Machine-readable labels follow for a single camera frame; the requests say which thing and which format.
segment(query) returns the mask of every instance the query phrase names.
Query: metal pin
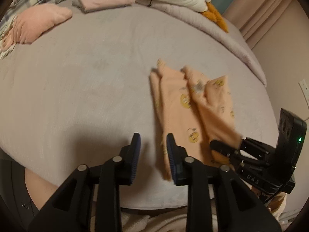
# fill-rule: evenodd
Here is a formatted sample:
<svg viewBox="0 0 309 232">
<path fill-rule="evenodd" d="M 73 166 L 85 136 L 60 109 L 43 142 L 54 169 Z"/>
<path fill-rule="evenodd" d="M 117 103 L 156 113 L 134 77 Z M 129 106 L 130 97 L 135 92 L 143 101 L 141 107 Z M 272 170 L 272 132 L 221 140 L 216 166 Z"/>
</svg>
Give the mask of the metal pin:
<svg viewBox="0 0 309 232">
<path fill-rule="evenodd" d="M 187 157 L 184 158 L 184 161 L 187 162 L 187 163 L 192 163 L 194 161 L 194 158 L 187 156 Z"/>
<path fill-rule="evenodd" d="M 222 165 L 220 169 L 224 172 L 228 172 L 230 170 L 230 167 L 228 165 Z"/>
<path fill-rule="evenodd" d="M 80 172 L 83 172 L 83 171 L 85 171 L 86 169 L 87 169 L 87 166 L 84 165 L 84 164 L 79 165 L 78 168 L 77 168 L 77 170 L 80 171 Z"/>
<path fill-rule="evenodd" d="M 113 162 L 120 162 L 120 161 L 122 161 L 122 157 L 121 156 L 115 156 L 113 158 Z"/>
</svg>

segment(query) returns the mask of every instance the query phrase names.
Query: beige curtain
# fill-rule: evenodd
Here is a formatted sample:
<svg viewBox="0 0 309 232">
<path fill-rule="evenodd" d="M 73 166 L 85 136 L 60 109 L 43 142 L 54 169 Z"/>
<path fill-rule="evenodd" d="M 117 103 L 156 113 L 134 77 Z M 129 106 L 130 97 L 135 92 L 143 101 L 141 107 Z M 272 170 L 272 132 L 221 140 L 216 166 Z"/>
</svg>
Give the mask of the beige curtain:
<svg viewBox="0 0 309 232">
<path fill-rule="evenodd" d="M 292 0 L 234 0 L 223 16 L 242 33 L 250 48 L 278 20 Z"/>
</svg>

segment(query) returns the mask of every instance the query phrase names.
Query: bedspread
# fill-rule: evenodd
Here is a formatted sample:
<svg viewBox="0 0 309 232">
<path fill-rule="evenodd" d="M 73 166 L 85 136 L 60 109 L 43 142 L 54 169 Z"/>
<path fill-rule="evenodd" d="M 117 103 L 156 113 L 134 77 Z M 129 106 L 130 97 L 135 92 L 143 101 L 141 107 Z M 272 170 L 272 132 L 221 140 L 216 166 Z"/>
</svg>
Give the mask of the bedspread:
<svg viewBox="0 0 309 232">
<path fill-rule="evenodd" d="M 176 70 L 228 75 L 236 131 L 276 144 L 264 85 L 213 36 L 139 4 L 86 15 L 71 1 L 60 6 L 73 11 L 70 20 L 0 60 L 0 146 L 25 167 L 60 185 L 79 164 L 104 163 L 139 132 L 137 175 L 120 188 L 121 206 L 186 205 L 187 188 L 162 177 L 162 130 L 148 77 L 158 58 Z"/>
</svg>

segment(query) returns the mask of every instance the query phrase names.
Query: orange plush feet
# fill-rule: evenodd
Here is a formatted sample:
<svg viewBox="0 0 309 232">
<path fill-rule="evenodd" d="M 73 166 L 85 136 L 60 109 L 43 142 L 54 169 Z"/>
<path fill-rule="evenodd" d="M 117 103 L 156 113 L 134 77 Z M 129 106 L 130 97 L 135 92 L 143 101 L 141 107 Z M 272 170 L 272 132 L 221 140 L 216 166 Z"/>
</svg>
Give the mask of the orange plush feet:
<svg viewBox="0 0 309 232">
<path fill-rule="evenodd" d="M 211 2 L 207 3 L 207 6 L 208 11 L 202 12 L 202 15 L 208 18 L 210 21 L 216 23 L 221 29 L 228 33 L 228 26 L 219 11 L 215 8 L 215 6 L 212 5 Z"/>
</svg>

